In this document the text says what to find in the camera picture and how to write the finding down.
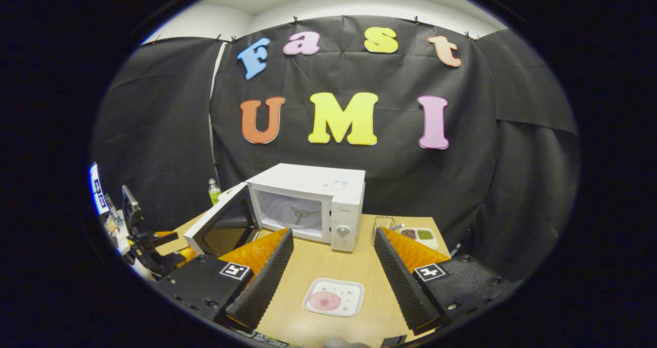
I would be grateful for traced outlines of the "white microwave oven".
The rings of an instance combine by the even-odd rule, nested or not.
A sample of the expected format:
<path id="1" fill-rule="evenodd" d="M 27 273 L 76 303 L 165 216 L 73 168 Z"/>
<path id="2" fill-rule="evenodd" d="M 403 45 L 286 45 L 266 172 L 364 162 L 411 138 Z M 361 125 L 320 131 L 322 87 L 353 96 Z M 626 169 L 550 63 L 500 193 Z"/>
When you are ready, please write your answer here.
<path id="1" fill-rule="evenodd" d="M 228 229 L 243 229 L 237 246 L 261 229 L 288 229 L 294 237 L 351 253 L 360 231 L 363 170 L 280 163 L 220 194 L 185 233 L 197 254 L 220 256 Z"/>

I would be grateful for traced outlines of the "white divided bean dish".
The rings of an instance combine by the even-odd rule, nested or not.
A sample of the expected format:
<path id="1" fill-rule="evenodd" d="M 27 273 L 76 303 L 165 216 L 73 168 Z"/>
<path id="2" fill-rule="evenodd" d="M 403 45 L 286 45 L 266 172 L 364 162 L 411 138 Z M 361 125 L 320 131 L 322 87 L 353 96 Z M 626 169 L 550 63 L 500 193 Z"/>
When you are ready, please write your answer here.
<path id="1" fill-rule="evenodd" d="M 437 236 L 430 228 L 401 228 L 398 232 L 430 249 L 438 250 Z"/>

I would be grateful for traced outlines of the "pink ham slice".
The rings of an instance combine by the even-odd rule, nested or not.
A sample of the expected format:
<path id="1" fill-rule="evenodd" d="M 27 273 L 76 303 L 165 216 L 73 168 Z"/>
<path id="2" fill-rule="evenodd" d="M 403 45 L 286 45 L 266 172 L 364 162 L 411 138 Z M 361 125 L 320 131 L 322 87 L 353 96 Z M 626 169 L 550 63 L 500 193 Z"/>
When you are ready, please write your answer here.
<path id="1" fill-rule="evenodd" d="M 322 312 L 329 312 L 339 308 L 342 299 L 330 292 L 317 292 L 312 294 L 308 300 L 311 308 Z"/>

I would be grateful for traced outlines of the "white square plate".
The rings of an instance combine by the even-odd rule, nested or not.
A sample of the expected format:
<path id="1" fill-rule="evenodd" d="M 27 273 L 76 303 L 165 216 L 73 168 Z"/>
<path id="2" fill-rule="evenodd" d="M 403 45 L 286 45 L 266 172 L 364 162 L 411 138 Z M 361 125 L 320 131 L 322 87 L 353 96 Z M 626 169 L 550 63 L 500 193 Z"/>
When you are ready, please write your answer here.
<path id="1" fill-rule="evenodd" d="M 311 308 L 308 303 L 309 297 L 314 293 L 322 291 L 336 294 L 342 299 L 342 303 L 338 309 L 329 312 L 322 312 Z M 302 306 L 305 310 L 312 313 L 331 317 L 354 317 L 360 312 L 363 299 L 364 286 L 361 283 L 330 278 L 317 278 L 307 290 L 302 301 Z"/>

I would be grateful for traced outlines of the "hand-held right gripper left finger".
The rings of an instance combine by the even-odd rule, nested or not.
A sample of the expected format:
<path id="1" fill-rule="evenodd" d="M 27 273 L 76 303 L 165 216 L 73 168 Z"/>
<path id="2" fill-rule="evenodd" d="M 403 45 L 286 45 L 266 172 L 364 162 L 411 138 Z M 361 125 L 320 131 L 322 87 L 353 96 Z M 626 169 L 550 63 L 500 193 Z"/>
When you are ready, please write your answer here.
<path id="1" fill-rule="evenodd" d="M 294 250 L 290 229 L 280 229 L 220 257 L 197 255 L 154 285 L 202 317 L 253 332 Z"/>

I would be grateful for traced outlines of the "white and blue sign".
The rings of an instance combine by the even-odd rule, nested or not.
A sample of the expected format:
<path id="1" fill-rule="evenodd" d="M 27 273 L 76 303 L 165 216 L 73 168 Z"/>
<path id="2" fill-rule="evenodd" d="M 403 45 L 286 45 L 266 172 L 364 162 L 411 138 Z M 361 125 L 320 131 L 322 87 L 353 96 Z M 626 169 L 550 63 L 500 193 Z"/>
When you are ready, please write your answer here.
<path id="1" fill-rule="evenodd" d="M 99 216 L 105 216 L 109 213 L 109 206 L 106 201 L 105 192 L 100 183 L 100 175 L 97 162 L 92 163 L 89 168 L 90 188 L 94 205 Z"/>

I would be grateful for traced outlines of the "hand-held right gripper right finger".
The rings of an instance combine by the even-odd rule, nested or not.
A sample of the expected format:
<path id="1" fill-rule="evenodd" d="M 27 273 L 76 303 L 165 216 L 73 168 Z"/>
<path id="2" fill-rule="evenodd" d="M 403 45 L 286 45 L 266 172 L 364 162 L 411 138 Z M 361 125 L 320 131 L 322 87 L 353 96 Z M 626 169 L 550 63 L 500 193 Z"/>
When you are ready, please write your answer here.
<path id="1" fill-rule="evenodd" d="M 387 228 L 375 229 L 374 240 L 404 321 L 415 334 L 474 317 L 511 288 L 471 255 L 448 259 Z"/>

